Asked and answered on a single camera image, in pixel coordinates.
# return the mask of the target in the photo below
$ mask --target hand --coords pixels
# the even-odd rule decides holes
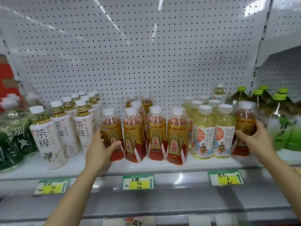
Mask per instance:
[[[98,130],[94,134],[87,151],[85,169],[97,176],[101,169],[110,163],[110,157],[113,151],[120,148],[120,146],[121,141],[117,141],[106,148],[101,139],[100,130]]]
[[[256,120],[257,131],[253,136],[248,136],[241,131],[235,130],[235,134],[238,138],[246,142],[248,148],[253,152],[258,161],[264,165],[265,160],[271,158],[272,156],[277,156],[273,142],[266,131],[264,125]]]

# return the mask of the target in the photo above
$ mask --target green bottle cap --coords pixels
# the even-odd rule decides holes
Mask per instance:
[[[278,93],[288,93],[288,88],[280,88]]]
[[[267,89],[268,89],[268,86],[267,86],[267,85],[263,85],[263,86],[260,87],[260,89],[261,89],[261,90],[267,90]]]
[[[280,100],[280,101],[284,101],[286,99],[287,95],[286,94],[274,94],[273,99],[274,100]]]
[[[262,95],[262,93],[263,93],[263,90],[261,90],[261,89],[254,90],[254,92],[253,92],[253,94],[255,94],[255,95]]]
[[[239,86],[237,88],[237,91],[245,91],[246,90],[246,86]]]

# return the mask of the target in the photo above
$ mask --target green and white price tag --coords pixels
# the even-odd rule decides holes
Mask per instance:
[[[70,179],[44,179],[40,180],[35,195],[63,194],[66,192]]]
[[[153,189],[153,175],[125,175],[122,178],[123,190]]]
[[[209,171],[208,175],[213,186],[228,186],[243,184],[243,179],[238,170]]]

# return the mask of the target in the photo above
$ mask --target right hand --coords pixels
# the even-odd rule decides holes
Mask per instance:
[[[256,120],[257,131],[253,136],[248,136],[241,131],[235,130],[235,134],[238,138],[246,142],[248,148],[253,152],[258,161],[264,164],[265,160],[272,156],[277,156],[273,142],[266,131],[264,125]]]

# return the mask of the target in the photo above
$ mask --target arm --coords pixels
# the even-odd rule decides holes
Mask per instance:
[[[106,148],[101,139],[100,131],[95,133],[86,154],[84,170],[64,195],[44,226],[77,226],[80,224],[97,175],[104,166],[110,163],[112,152],[118,149],[120,145],[121,141],[118,141]]]
[[[253,136],[237,130],[235,134],[246,142],[251,152],[257,156],[258,161],[266,167],[283,196],[292,206],[296,216],[301,220],[301,176],[276,154],[263,124],[257,121],[256,126],[257,132]]]

